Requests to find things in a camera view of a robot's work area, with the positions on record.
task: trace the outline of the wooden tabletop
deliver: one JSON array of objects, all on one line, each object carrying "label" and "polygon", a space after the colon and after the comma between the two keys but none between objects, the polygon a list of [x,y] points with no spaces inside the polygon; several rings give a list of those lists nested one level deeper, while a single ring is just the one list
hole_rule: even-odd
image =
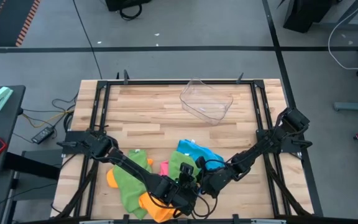
[{"label": "wooden tabletop", "polygon": [[[279,79],[267,79],[264,82],[272,119],[275,122],[279,112],[286,107],[283,89]],[[90,125],[96,83],[97,80],[81,82],[71,124],[73,131],[84,131]],[[153,173],[159,172],[160,163],[170,158],[181,139],[194,139],[197,144],[210,148],[225,160],[256,143],[257,123],[249,85],[213,85],[213,88],[230,93],[234,98],[226,116],[217,126],[205,123],[181,108],[179,94],[184,87],[184,85],[111,87],[106,117],[106,124],[109,126],[106,131],[108,135],[118,140],[120,150],[125,154],[130,149],[145,149],[147,157],[154,160]],[[262,98],[259,92],[258,97],[261,104]],[[262,115],[264,127],[267,127],[264,114]],[[289,154],[281,154],[280,158],[288,189],[304,209],[313,212],[301,161]],[[53,203],[56,209],[63,209],[77,190],[82,162],[83,156],[77,155],[62,169]],[[119,190],[107,185],[106,173],[111,167],[112,164],[99,165],[92,209],[94,219],[122,219],[123,214],[127,213],[121,204]],[[276,191],[280,211],[284,213],[277,186]],[[214,205],[214,199],[207,195],[204,198],[211,207]],[[81,214],[85,214],[87,199],[88,190],[84,193]],[[200,199],[195,209],[199,214],[206,213],[206,205]],[[240,218],[273,217],[267,176],[261,157],[241,181],[232,181],[221,191],[218,206],[209,218],[232,218],[234,213],[239,214]]]}]

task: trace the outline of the gray floor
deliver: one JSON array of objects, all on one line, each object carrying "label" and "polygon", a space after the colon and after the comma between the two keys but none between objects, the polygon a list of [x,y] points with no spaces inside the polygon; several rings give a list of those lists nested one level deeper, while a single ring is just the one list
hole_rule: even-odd
[{"label": "gray floor", "polygon": [[[259,0],[153,0],[141,17],[123,21],[103,1],[77,0],[93,45],[139,47],[172,45],[272,46]],[[268,0],[281,46],[327,46],[330,30],[313,26],[307,34],[282,28],[287,5]],[[335,21],[352,0],[344,0],[324,18]],[[339,30],[332,45],[358,45],[358,30]],[[88,47],[71,0],[44,0],[23,47]],[[358,66],[357,52],[335,52],[343,64]],[[274,52],[103,52],[96,54],[104,78],[127,69],[131,78],[281,78]],[[358,218],[358,112],[333,110],[334,101],[358,101],[358,77],[343,70],[327,52],[284,52],[298,108],[311,120],[306,138],[324,215]],[[54,98],[71,99],[82,79],[99,77],[91,53],[0,54],[0,85],[27,87],[23,108],[52,109]],[[47,119],[49,114],[31,115]],[[38,130],[25,119],[15,133],[30,138]],[[58,137],[35,146],[13,137],[10,150],[55,149]],[[48,217],[50,200],[21,202],[15,219]]]}]

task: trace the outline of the clear plastic container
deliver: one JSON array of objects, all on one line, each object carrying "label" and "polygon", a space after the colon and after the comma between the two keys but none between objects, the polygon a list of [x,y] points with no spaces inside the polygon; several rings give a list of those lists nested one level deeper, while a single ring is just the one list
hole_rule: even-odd
[{"label": "clear plastic container", "polygon": [[198,78],[190,80],[180,93],[180,100],[184,110],[212,125],[219,124],[233,103],[232,95],[215,90]]}]

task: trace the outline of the floor mat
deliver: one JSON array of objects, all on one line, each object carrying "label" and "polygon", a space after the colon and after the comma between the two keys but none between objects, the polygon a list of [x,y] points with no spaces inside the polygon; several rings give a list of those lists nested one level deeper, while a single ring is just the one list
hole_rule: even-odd
[{"label": "floor mat", "polygon": [[20,47],[39,0],[0,0],[0,47]]}]

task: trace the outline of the mint green object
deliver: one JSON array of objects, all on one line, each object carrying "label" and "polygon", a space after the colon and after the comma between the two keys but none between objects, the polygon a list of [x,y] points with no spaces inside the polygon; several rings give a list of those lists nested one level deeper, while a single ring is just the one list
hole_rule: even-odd
[{"label": "mint green object", "polygon": [[200,172],[199,168],[197,168],[196,163],[190,156],[186,156],[181,152],[174,151],[171,155],[171,159],[168,161],[168,168],[169,168],[169,177],[173,180],[179,178],[180,175],[180,164],[185,162],[191,165],[193,169],[192,176],[196,178],[197,174]]},{"label": "mint green object", "polygon": [[[147,163],[147,155],[145,150],[130,150],[128,153],[128,158],[136,162],[147,171],[152,171],[152,168]],[[112,172],[121,193],[121,202],[124,208],[128,213],[133,213],[139,220],[143,219],[147,214],[147,210],[139,206],[139,197],[146,192],[145,185],[135,177],[128,174],[119,166],[115,166]]]},{"label": "mint green object", "polygon": [[5,103],[8,101],[9,97],[11,97],[13,90],[8,87],[0,88],[0,110],[4,107]]}]

